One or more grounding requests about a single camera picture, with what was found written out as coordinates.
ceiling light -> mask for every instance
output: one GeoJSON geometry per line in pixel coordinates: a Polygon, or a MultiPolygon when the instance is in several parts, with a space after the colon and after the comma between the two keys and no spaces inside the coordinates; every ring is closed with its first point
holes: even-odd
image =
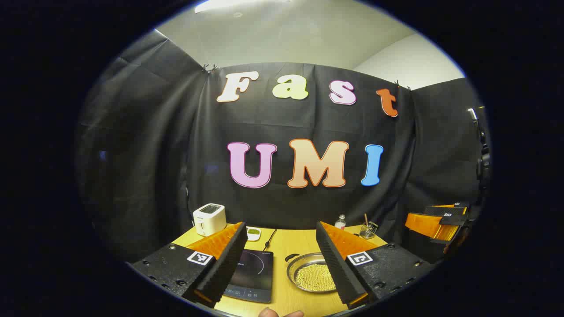
{"type": "Polygon", "coordinates": [[[196,6],[194,9],[195,13],[210,10],[210,9],[217,9],[217,8],[226,8],[231,6],[236,6],[242,3],[252,3],[252,2],[261,2],[263,0],[208,0],[196,6]]]}

glass cup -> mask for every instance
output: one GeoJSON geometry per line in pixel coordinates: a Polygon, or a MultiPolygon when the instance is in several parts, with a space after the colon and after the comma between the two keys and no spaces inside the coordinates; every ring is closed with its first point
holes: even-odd
{"type": "Polygon", "coordinates": [[[365,239],[371,239],[376,234],[376,230],[378,229],[378,225],[373,223],[372,221],[368,222],[368,225],[363,224],[360,228],[359,236],[365,239]]]}

black cooktop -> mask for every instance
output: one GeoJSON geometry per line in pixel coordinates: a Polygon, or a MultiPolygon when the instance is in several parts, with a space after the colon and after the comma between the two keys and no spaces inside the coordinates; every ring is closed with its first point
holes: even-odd
{"type": "Polygon", "coordinates": [[[243,250],[224,295],[246,301],[270,303],[273,262],[272,252],[243,250]]]}

white toaster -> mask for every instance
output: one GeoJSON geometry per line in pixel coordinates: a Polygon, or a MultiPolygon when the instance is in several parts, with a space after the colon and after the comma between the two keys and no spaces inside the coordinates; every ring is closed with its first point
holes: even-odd
{"type": "Polygon", "coordinates": [[[207,204],[198,208],[193,214],[196,232],[201,236],[210,236],[227,226],[225,206],[207,204]]]}

